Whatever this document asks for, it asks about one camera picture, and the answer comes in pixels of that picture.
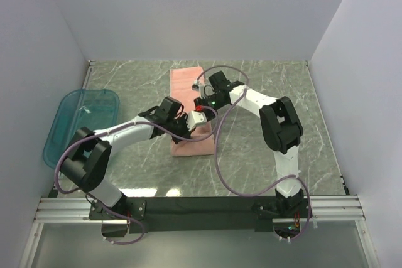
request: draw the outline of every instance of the cable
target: cable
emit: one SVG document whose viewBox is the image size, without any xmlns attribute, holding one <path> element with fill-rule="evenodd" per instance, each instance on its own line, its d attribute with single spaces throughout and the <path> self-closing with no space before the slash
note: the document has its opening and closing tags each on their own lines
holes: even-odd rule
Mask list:
<svg viewBox="0 0 402 268">
<path fill-rule="evenodd" d="M 213 109 L 213 108 L 211 108 L 211 107 L 209 107 L 209 106 L 203 106 L 203 108 L 211 110 L 212 113 L 215 115 L 215 118 L 218 119 L 218 113 L 216 112 L 215 109 Z M 55 180 L 55 187 L 56 187 L 56 189 L 57 189 L 59 192 L 65 194 L 65 195 L 71 194 L 71 193 L 73 193 L 74 191 L 77 191 L 77 190 L 79 189 L 79 188 L 74 188 L 74 189 L 72 189 L 72 190 L 65 191 L 65 190 L 62 189 L 62 187 L 60 186 L 60 183 L 59 183 L 59 181 L 58 181 L 58 174 L 60 173 L 60 168 L 62 167 L 62 164 L 63 164 L 65 158 L 66 158 L 67 155 L 71 152 L 71 150 L 73 150 L 73 149 L 76 148 L 77 146 L 83 144 L 84 142 L 90 141 L 90 140 L 92 140 L 92 139 L 104 137 L 104 136 L 107 136 L 107 135 L 116 133 L 116 132 L 118 132 L 118 131 L 120 131 L 120 130 L 126 129 L 126 128 L 128 128 L 128 127 L 135 126 L 135 125 L 149 125 L 149 126 L 153 126 L 153 127 L 156 127 L 156 128 L 162 130 L 163 132 L 165 132 L 165 133 L 167 133 L 167 134 L 169 134 L 169 135 L 171 135 L 171 136 L 173 136 L 173 137 L 175 137 L 175 138 L 177 138 L 177 139 L 181 139 L 181 140 L 183 140 L 183 141 L 193 141 L 193 142 L 196 142 L 196 141 L 203 141 L 203 140 L 207 139 L 208 137 L 210 137 L 210 136 L 215 132 L 215 130 L 216 130 L 216 128 L 217 128 L 217 124 L 216 124 L 215 127 L 214 127 L 214 130 L 213 130 L 210 134 L 208 134 L 208 135 L 206 135 L 206 136 L 204 136 L 204 137 L 197 138 L 197 139 L 189 139 L 189 138 L 185 138 L 185 137 L 180 137 L 180 136 L 178 136 L 178 135 L 176 135 L 176 134 L 170 132 L 169 130 L 167 130 L 167 129 L 165 129 L 165 128 L 163 128 L 163 127 L 161 127 L 161 126 L 159 126 L 159 125 L 157 125 L 157 124 L 155 124 L 155 123 L 153 123 L 153 122 L 145 122 L 145 121 L 134 122 L 134 121 L 133 121 L 133 122 L 130 122 L 130 123 L 128 123 L 128 124 L 121 125 L 121 126 L 115 128 L 115 129 L 113 129 L 113 130 L 106 131 L 106 132 L 102 132 L 102 133 L 98 133 L 98 134 L 94 134 L 94 135 L 89 136 L 89 137 L 85 137 L 85 138 L 83 138 L 83 139 L 80 139 L 79 141 L 76 141 L 76 142 L 73 143 L 71 146 L 69 146 L 69 147 L 64 151 L 64 153 L 60 156 L 60 159 L 58 160 L 57 165 L 56 165 L 56 168 L 55 168 L 55 177 L 54 177 L 54 180 Z M 88 193 L 88 195 L 89 195 L 91 198 L 96 199 L 96 198 L 95 198 L 94 196 L 92 196 L 91 194 Z M 113 244 L 116 244 L 116 245 L 129 245 L 129 244 L 138 242 L 139 240 L 141 240 L 141 239 L 144 237 L 144 234 L 145 234 L 145 227 L 144 227 L 144 225 L 143 225 L 140 221 L 138 221 L 138 220 L 136 220 L 136 219 L 134 219 L 134 218 L 131 218 L 131 217 L 128 217 L 128 216 L 124 216 L 124 215 L 121 215 L 121 214 L 119 214 L 119 213 L 116 213 L 116 212 L 112 211 L 112 210 L 111 210 L 110 208 L 108 208 L 105 204 L 103 204 L 103 202 L 101 202 L 100 200 L 98 200 L 98 202 L 101 204 L 102 208 L 103 208 L 106 212 L 108 212 L 108 213 L 110 213 L 111 215 L 114 215 L 114 216 L 116 216 L 116 217 L 118 217 L 118 218 L 121 218 L 121 219 L 124 219 L 124 220 L 130 220 L 131 222 L 138 224 L 138 225 L 141 227 L 141 229 L 142 229 L 141 235 L 140 235 L 138 238 L 136 238 L 135 240 L 128 241 L 128 242 L 116 242 L 116 241 L 113 241 L 113 240 L 111 240 L 111 239 L 106 239 L 107 241 L 109 241 L 109 242 L 111 242 L 111 243 L 113 243 Z"/>
<path fill-rule="evenodd" d="M 237 196 L 240 196 L 240 197 L 255 197 L 255 196 L 259 196 L 259 195 L 265 193 L 266 191 L 269 191 L 270 189 L 274 188 L 278 183 L 282 182 L 283 180 L 290 179 L 290 178 L 296 178 L 296 179 L 301 183 L 301 185 L 304 187 L 304 189 L 305 189 L 305 191 L 306 191 L 307 202 L 308 202 L 308 215 L 307 215 L 306 225 L 300 230 L 300 233 L 299 233 L 298 235 L 296 235 L 296 236 L 294 236 L 294 237 L 292 238 L 292 240 L 294 240 L 294 239 L 298 238 L 298 237 L 305 231 L 305 229 L 307 228 L 307 225 L 308 225 L 308 223 L 309 223 L 309 221 L 310 221 L 311 212 L 312 212 L 310 194 L 309 194 L 309 192 L 308 192 L 308 189 L 307 189 L 306 184 L 303 182 L 302 179 L 300 179 L 300 177 L 298 177 L 298 176 L 296 176 L 296 175 L 287 175 L 287 176 L 284 176 L 284 177 L 282 177 L 282 178 L 276 180 L 273 184 L 269 185 L 267 188 L 263 189 L 263 190 L 260 191 L 259 193 L 244 194 L 244 193 L 240 193 L 240 192 L 238 192 L 238 191 L 235 191 L 233 188 L 231 188 L 231 187 L 226 183 L 225 179 L 224 179 L 223 176 L 222 176 L 222 173 L 220 172 L 219 161 L 218 161 L 218 142 L 219 142 L 220 133 L 221 133 L 221 131 L 222 131 L 222 126 L 223 126 L 223 123 L 225 122 L 227 116 L 232 112 L 233 108 L 234 108 L 244 97 L 246 97 L 247 88 L 248 88 L 248 86 L 249 86 L 249 77 L 246 75 L 246 73 L 244 73 L 242 70 L 240 70 L 240 69 L 238 69 L 238 68 L 236 68 L 236 67 L 229 66 L 229 65 L 216 65 L 216 66 L 212 66 L 212 67 L 210 67 L 210 68 L 204 70 L 204 71 L 197 77 L 197 80 L 199 80 L 199 79 L 200 79 L 206 72 L 208 72 L 209 70 L 215 69 L 215 68 L 218 68 L 218 67 L 225 67 L 225 68 L 230 68 L 230 69 L 236 70 L 237 72 L 239 72 L 239 73 L 241 73 L 242 75 L 244 75 L 244 77 L 246 78 L 246 88 L 244 89 L 244 91 L 243 91 L 243 93 L 240 95 L 240 97 L 239 97 L 239 98 L 229 107 L 229 109 L 225 112 L 224 116 L 222 117 L 222 119 L 221 119 L 220 122 L 219 122 L 218 130 L 217 130 L 217 133 L 216 133 L 216 135 L 215 135 L 214 163 L 215 163 L 215 169 L 216 169 L 216 172 L 217 172 L 218 177 L 219 177 L 219 179 L 220 179 L 220 182 L 221 182 L 221 183 L 225 186 L 225 188 L 227 188 L 231 193 L 233 193 L 233 194 L 235 194 L 235 195 L 237 195 Z"/>
</svg>

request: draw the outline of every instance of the glass panel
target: glass panel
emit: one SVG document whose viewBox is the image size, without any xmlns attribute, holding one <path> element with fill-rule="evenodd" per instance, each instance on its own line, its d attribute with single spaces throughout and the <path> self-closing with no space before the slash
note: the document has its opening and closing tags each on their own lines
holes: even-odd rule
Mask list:
<svg viewBox="0 0 402 268">
<path fill-rule="evenodd" d="M 368 267 L 354 222 L 310 226 L 291 244 L 272 233 L 236 230 L 156 232 L 134 245 L 116 246 L 102 241 L 99 224 L 48 224 L 33 267 Z"/>
</svg>

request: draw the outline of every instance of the table surface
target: table surface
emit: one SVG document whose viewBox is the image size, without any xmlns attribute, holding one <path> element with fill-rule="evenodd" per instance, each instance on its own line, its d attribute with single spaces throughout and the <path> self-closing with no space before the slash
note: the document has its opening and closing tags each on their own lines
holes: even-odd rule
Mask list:
<svg viewBox="0 0 402 268">
<path fill-rule="evenodd" d="M 169 95 L 172 68 L 218 64 L 246 72 L 249 86 L 262 94 L 285 95 L 292 100 L 304 128 L 298 158 L 300 177 L 313 195 L 344 195 L 340 170 L 305 62 L 99 61 L 92 63 L 87 88 L 115 91 L 121 102 L 118 122 L 124 122 Z M 241 80 L 239 73 L 222 70 L 229 80 Z M 258 192 L 276 180 L 274 156 L 264 142 L 260 121 L 244 109 L 236 108 L 228 116 L 218 157 L 224 178 L 237 191 Z M 217 177 L 213 155 L 174 158 L 167 135 L 117 153 L 109 161 L 106 176 L 127 196 L 230 195 Z M 66 179 L 62 185 L 72 187 Z"/>
</svg>

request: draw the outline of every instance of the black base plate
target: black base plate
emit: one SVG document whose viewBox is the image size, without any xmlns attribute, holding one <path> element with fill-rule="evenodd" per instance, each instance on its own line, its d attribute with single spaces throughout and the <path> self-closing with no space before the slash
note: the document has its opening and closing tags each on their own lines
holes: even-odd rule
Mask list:
<svg viewBox="0 0 402 268">
<path fill-rule="evenodd" d="M 127 198 L 133 218 L 141 220 L 147 232 L 181 230 L 254 229 L 272 232 L 272 219 L 300 218 L 308 213 L 307 200 L 287 214 L 276 211 L 275 196 L 243 197 L 152 197 Z M 90 220 L 113 220 L 99 205 L 90 211 Z M 130 233 L 141 233 L 141 228 L 130 224 Z"/>
</svg>

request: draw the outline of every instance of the black mount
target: black mount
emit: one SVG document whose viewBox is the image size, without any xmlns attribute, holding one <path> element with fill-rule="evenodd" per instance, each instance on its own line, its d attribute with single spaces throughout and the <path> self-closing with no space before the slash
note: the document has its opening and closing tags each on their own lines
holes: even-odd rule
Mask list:
<svg viewBox="0 0 402 268">
<path fill-rule="evenodd" d="M 254 229 L 272 232 L 273 219 L 307 217 L 307 199 L 302 199 L 290 210 L 280 210 L 276 196 L 258 197 L 134 197 L 127 198 L 127 208 L 133 218 L 140 220 L 147 232 L 184 230 Z M 97 203 L 92 204 L 90 220 L 115 220 Z M 104 236 L 116 236 L 122 231 L 109 224 Z M 141 233 L 141 228 L 131 223 L 129 233 Z"/>
<path fill-rule="evenodd" d="M 231 97 L 229 92 L 232 91 L 233 88 L 237 86 L 244 85 L 244 83 L 240 81 L 230 82 L 225 74 L 220 71 L 216 72 L 208 78 L 214 93 L 209 95 L 208 97 L 197 97 L 194 99 L 195 106 L 209 106 L 218 110 L 226 105 L 231 105 Z M 207 117 L 207 120 L 210 121 L 215 118 L 215 115 L 207 109 L 202 110 L 202 112 Z"/>
<path fill-rule="evenodd" d="M 145 117 L 150 122 L 154 122 L 159 126 L 169 130 L 170 132 L 184 138 L 191 138 L 191 132 L 188 131 L 187 127 L 187 114 L 183 113 L 181 116 L 177 116 L 182 103 L 173 97 L 165 97 L 162 100 L 161 105 L 154 106 L 147 111 L 144 111 L 138 116 Z M 156 127 L 154 127 L 152 136 L 150 139 L 163 135 L 164 132 Z M 178 144 L 180 139 L 172 137 L 175 144 Z"/>
<path fill-rule="evenodd" d="M 69 146 L 93 135 L 94 132 L 86 127 L 78 129 Z M 107 141 L 99 138 L 91 139 L 71 150 L 62 164 L 60 172 L 82 191 L 88 193 L 102 182 L 111 149 L 112 147 Z"/>
<path fill-rule="evenodd" d="M 303 127 L 288 97 L 277 99 L 259 110 L 265 143 L 273 151 L 286 154 L 300 144 Z"/>
</svg>

